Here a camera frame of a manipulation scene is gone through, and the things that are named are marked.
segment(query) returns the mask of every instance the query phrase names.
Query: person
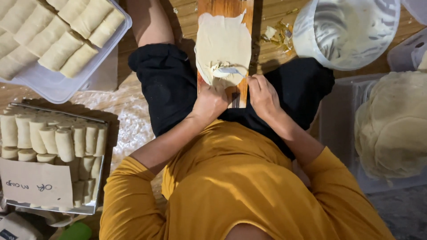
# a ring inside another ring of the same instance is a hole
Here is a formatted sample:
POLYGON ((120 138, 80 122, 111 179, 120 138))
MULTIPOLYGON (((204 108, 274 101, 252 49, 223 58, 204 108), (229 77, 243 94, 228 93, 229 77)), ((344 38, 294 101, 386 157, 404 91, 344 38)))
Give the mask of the person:
POLYGON ((156 138, 108 178, 100 239, 393 239, 347 168, 306 132, 332 89, 331 70, 293 60, 248 77, 246 108, 227 109, 222 86, 197 94, 158 0, 128 0, 128 11, 139 46, 129 66, 156 138), (164 214, 150 184, 163 169, 164 214))

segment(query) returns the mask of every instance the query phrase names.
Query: metal tray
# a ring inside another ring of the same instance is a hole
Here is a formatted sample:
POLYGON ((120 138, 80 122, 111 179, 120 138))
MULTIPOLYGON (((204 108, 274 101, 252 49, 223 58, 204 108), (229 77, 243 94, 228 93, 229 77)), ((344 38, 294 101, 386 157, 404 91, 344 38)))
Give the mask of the metal tray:
MULTIPOLYGON (((72 114, 72 113, 67 113, 67 112, 64 112, 64 111, 58 111, 58 110, 53 110, 53 109, 49 109, 49 108, 42 108, 42 107, 32 106, 32 105, 25 104, 25 103, 10 103, 9 105, 21 106, 21 107, 25 107, 25 108, 33 108, 33 109, 43 110, 43 111, 49 111, 49 112, 63 113, 63 114, 68 115, 68 116, 85 118, 87 120, 91 120, 91 121, 103 123, 103 124, 105 124, 107 126, 107 136, 108 136, 108 130, 109 130, 108 122, 106 122, 104 120, 101 120, 101 119, 97 119, 97 118, 93 118, 93 117, 87 117, 87 116, 82 116, 82 115, 77 115, 77 114, 72 114)), ((99 203, 99 193, 100 193, 100 190, 101 190, 101 182, 102 182, 101 181, 102 180, 101 177, 102 177, 102 170, 104 168, 104 162, 105 162, 105 155, 102 156, 102 160, 101 160, 101 171, 99 173, 98 185, 96 186, 97 198, 95 199, 95 201, 92 200, 90 203, 88 203, 86 205, 83 205, 83 206, 81 206, 79 208, 73 208, 73 209, 68 210, 68 211, 60 211, 58 208, 42 209, 42 208, 38 207, 38 208, 33 208, 33 209, 54 211, 54 212, 60 212, 60 213, 70 213, 70 214, 94 215, 95 212, 96 212, 96 210, 97 210, 97 208, 98 208, 98 203, 99 203)), ((9 205, 17 206, 17 207, 30 208, 29 207, 29 203, 19 203, 19 202, 14 201, 14 200, 7 200, 6 203, 9 204, 9 205)))

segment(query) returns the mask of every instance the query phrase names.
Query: mustard yellow shirt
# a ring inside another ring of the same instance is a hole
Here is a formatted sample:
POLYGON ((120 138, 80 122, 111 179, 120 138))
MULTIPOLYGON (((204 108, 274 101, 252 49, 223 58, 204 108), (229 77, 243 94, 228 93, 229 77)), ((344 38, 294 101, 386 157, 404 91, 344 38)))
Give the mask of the mustard yellow shirt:
POLYGON ((279 239, 394 239, 356 180, 328 148, 304 168, 268 138, 215 121, 164 171, 166 213, 156 208, 154 175, 126 157, 105 186, 100 239, 218 240, 239 223, 279 239))

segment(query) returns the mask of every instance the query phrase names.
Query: hand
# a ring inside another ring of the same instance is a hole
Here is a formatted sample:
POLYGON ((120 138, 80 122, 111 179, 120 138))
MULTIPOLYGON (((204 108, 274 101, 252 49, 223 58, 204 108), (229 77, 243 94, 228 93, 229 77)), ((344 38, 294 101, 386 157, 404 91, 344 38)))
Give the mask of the hand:
POLYGON ((251 95, 251 105, 257 115, 267 124, 283 113, 280 107, 279 96, 273 85, 264 75, 255 74, 248 77, 249 92, 251 95))
POLYGON ((197 118, 203 128, 217 119, 228 107, 229 99, 222 85, 210 86, 204 84, 194 103, 193 111, 189 117, 197 118))

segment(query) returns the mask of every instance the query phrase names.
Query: green object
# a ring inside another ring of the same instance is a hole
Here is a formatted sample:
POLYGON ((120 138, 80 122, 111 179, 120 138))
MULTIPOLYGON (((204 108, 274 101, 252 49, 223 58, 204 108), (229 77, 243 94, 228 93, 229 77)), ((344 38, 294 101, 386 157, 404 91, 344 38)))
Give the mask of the green object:
POLYGON ((58 240, 89 240, 92 230, 82 222, 75 222, 65 230, 58 240))

